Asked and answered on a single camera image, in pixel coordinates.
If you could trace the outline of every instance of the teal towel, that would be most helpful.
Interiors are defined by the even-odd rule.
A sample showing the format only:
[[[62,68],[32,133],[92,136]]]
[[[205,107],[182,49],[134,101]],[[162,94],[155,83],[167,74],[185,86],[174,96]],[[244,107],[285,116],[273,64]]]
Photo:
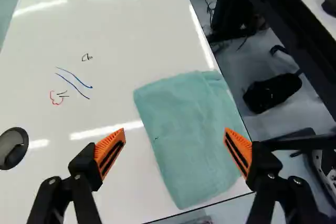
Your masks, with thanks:
[[[134,101],[179,209],[226,191],[240,176],[223,144],[224,128],[248,134],[220,73],[159,80],[135,90]]]

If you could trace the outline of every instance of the blue marker line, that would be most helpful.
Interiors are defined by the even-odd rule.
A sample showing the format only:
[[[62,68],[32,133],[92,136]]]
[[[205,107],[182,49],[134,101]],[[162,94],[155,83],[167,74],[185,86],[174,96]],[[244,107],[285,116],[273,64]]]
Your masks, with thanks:
[[[69,74],[71,74],[73,77],[75,77],[81,84],[83,84],[85,87],[87,87],[87,88],[89,88],[89,89],[92,89],[92,86],[86,86],[84,83],[82,83],[73,73],[71,73],[71,72],[69,72],[68,70],[65,70],[65,69],[63,69],[63,68],[59,68],[59,67],[56,67],[56,68],[58,68],[58,69],[60,69],[60,70],[63,70],[63,71],[65,71],[65,72],[67,72],[67,73],[69,73]]]
[[[76,88],[76,86],[75,85],[73,85],[70,81],[68,81],[67,79],[65,79],[63,76],[61,76],[60,74],[58,74],[58,73],[55,73],[55,74],[57,74],[58,76],[60,76],[62,79],[64,79],[67,83],[69,83],[69,84],[71,84],[82,96],[84,96],[86,99],[89,99],[90,100],[90,98],[88,98],[88,97],[86,97],[85,95],[83,95],[82,94],[82,92],[80,92],[77,88]]]

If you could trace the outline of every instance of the desk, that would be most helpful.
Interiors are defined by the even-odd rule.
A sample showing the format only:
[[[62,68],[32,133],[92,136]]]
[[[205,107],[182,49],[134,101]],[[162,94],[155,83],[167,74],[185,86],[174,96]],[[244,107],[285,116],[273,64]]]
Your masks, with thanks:
[[[92,59],[82,61],[85,54]],[[0,59],[0,132],[20,126],[30,140],[22,162],[0,171],[2,222],[25,223],[40,183],[68,177],[68,163],[87,143],[120,127],[126,146],[94,193],[102,221],[142,223],[182,212],[164,185],[132,92],[179,73],[218,69],[189,0],[19,0]],[[81,89],[90,100],[56,67],[92,86]],[[53,105],[51,90],[69,97]],[[203,205],[248,192],[240,178]],[[72,205],[65,221],[76,223]]]
[[[336,26],[324,0],[249,0],[265,17],[336,119]]]

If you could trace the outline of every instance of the red marker drawing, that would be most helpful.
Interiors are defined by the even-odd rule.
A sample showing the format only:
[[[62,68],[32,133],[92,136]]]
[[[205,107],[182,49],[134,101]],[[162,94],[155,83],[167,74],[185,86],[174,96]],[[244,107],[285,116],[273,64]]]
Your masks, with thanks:
[[[61,104],[63,103],[64,98],[61,97],[62,100],[61,100],[60,103],[55,102],[55,99],[53,99],[53,98],[51,97],[51,94],[52,94],[53,92],[54,92],[54,90],[51,90],[50,93],[49,93],[49,97],[50,97],[50,99],[52,100],[53,105],[61,105]]]

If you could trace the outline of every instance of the whiteboard table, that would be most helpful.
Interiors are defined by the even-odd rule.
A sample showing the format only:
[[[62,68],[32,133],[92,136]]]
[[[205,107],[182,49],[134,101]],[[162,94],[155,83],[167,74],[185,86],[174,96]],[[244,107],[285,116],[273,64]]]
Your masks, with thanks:
[[[20,126],[30,144],[20,164],[0,170],[2,222],[26,223],[40,183],[68,177],[68,163],[89,142],[121,127],[126,146],[94,193],[102,221],[141,223],[181,212],[132,92],[209,69],[218,66],[189,0],[19,0],[0,54],[0,132]],[[76,82],[83,95],[55,73]],[[248,192],[240,178],[205,204]],[[65,223],[76,223],[73,206]]]

